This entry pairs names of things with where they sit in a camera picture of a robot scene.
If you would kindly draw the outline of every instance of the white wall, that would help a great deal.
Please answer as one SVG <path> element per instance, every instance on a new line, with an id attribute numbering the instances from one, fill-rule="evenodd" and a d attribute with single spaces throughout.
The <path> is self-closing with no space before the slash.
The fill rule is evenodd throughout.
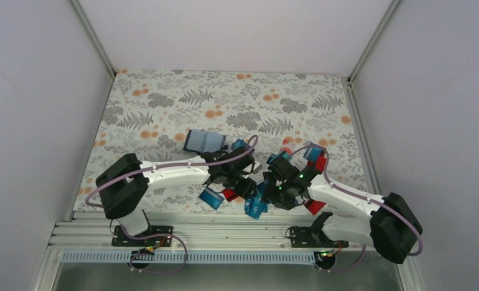
<path id="1" fill-rule="evenodd" d="M 424 228 L 427 290 L 479 290 L 479 1 L 403 1 L 354 81 L 384 193 Z"/>
<path id="2" fill-rule="evenodd" d="M 115 69 L 347 76 L 390 0 L 79 0 Z"/>
<path id="3" fill-rule="evenodd" d="M 68 1 L 0 1 L 0 290 L 31 288 L 109 87 Z"/>

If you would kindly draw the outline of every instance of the gray floor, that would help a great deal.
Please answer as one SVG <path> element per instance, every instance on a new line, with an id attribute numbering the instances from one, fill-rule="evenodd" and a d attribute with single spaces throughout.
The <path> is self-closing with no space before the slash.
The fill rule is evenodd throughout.
<path id="1" fill-rule="evenodd" d="M 358 253 L 342 253 L 337 267 L 351 264 Z M 168 265 L 150 268 L 168 269 Z M 319 273 L 311 266 L 191 264 L 175 275 L 131 272 L 125 264 L 66 263 L 58 276 L 57 291 L 91 290 L 401 290 L 394 264 L 376 253 L 349 272 Z"/>

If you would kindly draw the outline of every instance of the robotic arm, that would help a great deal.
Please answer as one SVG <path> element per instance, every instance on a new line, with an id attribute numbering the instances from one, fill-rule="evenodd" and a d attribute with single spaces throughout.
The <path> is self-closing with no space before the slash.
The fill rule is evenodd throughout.
<path id="1" fill-rule="evenodd" d="M 231 161 L 245 151 L 247 147 L 239 147 L 230 153 L 202 153 L 192 159 L 168 162 L 138 161 L 135 154 L 125 155 L 96 180 L 97 186 L 101 187 L 125 173 L 138 172 L 127 180 L 120 179 L 100 190 L 106 218 L 117 219 L 133 236 L 145 234 L 150 227 L 149 222 L 137 205 L 148 187 L 158 189 L 214 183 L 233 189 L 244 199 L 251 198 L 254 196 L 256 183 L 248 178 L 244 169 L 256 163 L 254 158 L 249 153 Z M 319 222 L 323 223 L 323 233 L 332 241 L 342 240 L 373 246 L 389 261 L 402 263 L 416 243 L 417 237 L 401 219 L 387 211 L 387 208 L 403 216 L 419 233 L 423 231 L 404 199 L 395 193 L 383 197 L 327 180 L 321 175 L 323 169 L 320 170 L 320 167 L 312 163 L 299 170 L 289 162 L 288 155 L 284 152 L 271 157 L 268 163 L 269 171 L 263 173 L 266 187 L 262 200 L 287 210 L 297 205 L 297 196 L 333 206 L 329 207 L 331 212 L 320 215 Z M 347 195 L 345 190 L 365 199 Z"/>

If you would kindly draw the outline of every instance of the floral pattern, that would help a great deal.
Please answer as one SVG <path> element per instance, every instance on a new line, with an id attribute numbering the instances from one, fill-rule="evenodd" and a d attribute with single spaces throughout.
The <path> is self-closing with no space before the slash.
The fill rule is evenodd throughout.
<path id="1" fill-rule="evenodd" d="M 329 149 L 328 174 L 333 179 L 367 190 L 346 102 L 339 76 L 120 70 L 74 210 L 101 211 L 86 206 L 84 198 L 95 189 L 95 179 L 126 153 L 148 161 L 194 156 L 183 151 L 190 129 L 220 132 L 228 143 L 257 134 L 254 156 L 258 161 L 280 150 L 320 144 Z M 301 156 L 292 162 L 298 167 L 306 164 Z M 263 179 L 260 173 L 252 178 Z M 241 198 L 212 209 L 198 198 L 202 190 L 200 185 L 149 189 L 139 206 L 156 212 L 244 213 Z M 271 205 L 269 214 L 310 215 L 304 207 L 286 211 Z"/>

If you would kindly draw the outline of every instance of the gray wall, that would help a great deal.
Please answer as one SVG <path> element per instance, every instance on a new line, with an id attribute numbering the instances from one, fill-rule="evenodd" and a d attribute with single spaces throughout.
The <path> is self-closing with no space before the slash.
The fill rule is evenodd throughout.
<path id="1" fill-rule="evenodd" d="M 109 87 L 68 1 L 0 1 L 0 290 L 31 288 Z"/>
<path id="2" fill-rule="evenodd" d="M 479 1 L 403 1 L 355 83 L 384 193 L 424 227 L 427 290 L 479 290 Z"/>

